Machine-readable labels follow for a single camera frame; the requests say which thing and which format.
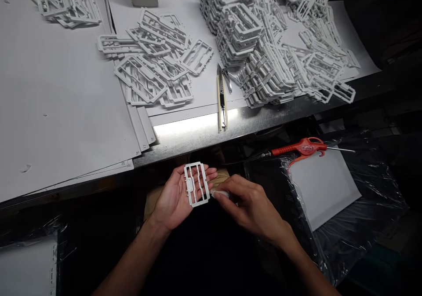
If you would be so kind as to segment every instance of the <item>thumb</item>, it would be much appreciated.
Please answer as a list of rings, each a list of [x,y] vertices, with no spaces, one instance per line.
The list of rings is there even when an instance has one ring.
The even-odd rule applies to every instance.
[[[241,209],[236,206],[234,202],[228,199],[223,194],[215,192],[214,194],[215,199],[219,202],[219,204],[226,210],[229,215],[231,215],[234,219],[238,219],[240,217]]]

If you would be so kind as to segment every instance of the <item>person's hand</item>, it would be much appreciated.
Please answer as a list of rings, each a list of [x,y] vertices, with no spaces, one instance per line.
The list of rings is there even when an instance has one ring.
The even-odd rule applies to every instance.
[[[181,165],[173,170],[149,218],[155,224],[163,226],[167,231],[171,231],[180,225],[193,209],[189,205],[189,197],[186,192],[184,168],[185,165]],[[204,164],[204,170],[208,188],[211,190],[214,184],[209,182],[218,177],[217,169],[209,168],[208,165]],[[192,168],[192,174],[194,180],[197,181],[196,168]],[[198,181],[195,183],[195,189],[198,190],[196,197],[201,198],[202,194],[198,186]]]
[[[219,190],[240,197],[241,201],[236,206],[223,194],[214,194],[220,205],[240,226],[280,249],[296,244],[297,239],[290,225],[281,218],[261,185],[233,175],[217,187],[216,191]]]

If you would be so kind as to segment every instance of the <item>plastic frame stack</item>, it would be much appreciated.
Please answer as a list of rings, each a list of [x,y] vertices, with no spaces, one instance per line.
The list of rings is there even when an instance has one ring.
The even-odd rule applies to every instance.
[[[217,47],[223,64],[241,66],[254,51],[261,30],[261,22],[244,4],[225,6],[217,32]]]
[[[126,100],[133,106],[160,103],[178,107],[193,99],[191,77],[205,68],[214,50],[204,41],[192,41],[173,14],[157,15],[141,9],[130,37],[101,35],[99,51],[121,59],[114,73],[126,84]]]
[[[101,22],[95,0],[32,0],[39,12],[50,22],[65,28],[95,26]]]
[[[227,67],[241,66],[254,50],[262,30],[260,21],[246,5],[253,0],[200,0],[200,10]]]
[[[327,103],[335,96],[347,103],[355,90],[340,80],[345,67],[360,68],[354,54],[342,49],[328,0],[286,0],[287,16],[307,30],[299,36],[306,48],[282,42],[286,21],[275,0],[254,0],[252,11],[264,29],[238,78],[251,108],[281,104],[309,95]]]

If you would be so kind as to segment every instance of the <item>plastic bag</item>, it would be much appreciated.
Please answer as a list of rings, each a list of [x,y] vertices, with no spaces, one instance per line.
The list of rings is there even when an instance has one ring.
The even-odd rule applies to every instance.
[[[67,242],[59,238],[66,225],[60,218],[34,220],[18,214],[0,226],[1,295],[59,294],[61,262],[76,249],[64,252]]]
[[[397,221],[408,206],[388,166],[380,160],[375,141],[366,132],[321,138],[329,146],[341,144],[341,148],[357,151],[342,154],[362,197],[313,232],[300,189],[289,175],[290,162],[296,158],[293,153],[246,162],[244,168],[250,181],[264,187],[302,247],[336,286],[371,248],[376,236]]]

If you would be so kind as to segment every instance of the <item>clear plastic sheet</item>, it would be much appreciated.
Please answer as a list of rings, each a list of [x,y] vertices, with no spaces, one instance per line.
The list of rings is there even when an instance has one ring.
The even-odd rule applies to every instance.
[[[45,263],[51,262],[50,275],[48,273],[45,276],[50,277],[50,290],[49,293],[52,295],[60,295],[60,267],[61,262],[73,253],[76,248],[65,249],[67,241],[61,240],[64,231],[67,226],[61,222],[61,215],[57,215],[54,218],[47,216],[37,216],[36,218],[28,219],[25,214],[17,214],[11,218],[6,218],[4,224],[0,224],[0,255],[4,253],[10,253],[14,250],[17,254],[17,262],[22,258],[26,250],[25,248],[38,245],[43,246],[40,249],[31,248],[34,253],[39,253],[38,257],[28,262],[34,268],[44,268]],[[51,249],[51,253],[45,253],[45,248]],[[31,285],[30,282],[20,282],[23,289],[31,288],[26,290],[25,294],[37,293],[37,288],[43,287],[39,281]]]
[[[290,223],[311,259],[326,278],[337,286],[371,248],[376,236],[396,222],[408,210],[408,206],[388,166],[381,161],[375,141],[369,138],[367,132],[320,138],[329,146],[339,144],[343,149],[356,151],[342,155],[362,197],[314,232],[306,217],[300,189],[289,175],[289,164],[296,155],[290,153],[266,161],[247,162],[244,167],[249,180],[266,183],[266,187],[263,187],[269,199]],[[277,175],[284,177],[288,187],[280,186]],[[280,192],[280,188],[283,193],[279,199],[284,202],[282,205],[274,201],[272,194]]]

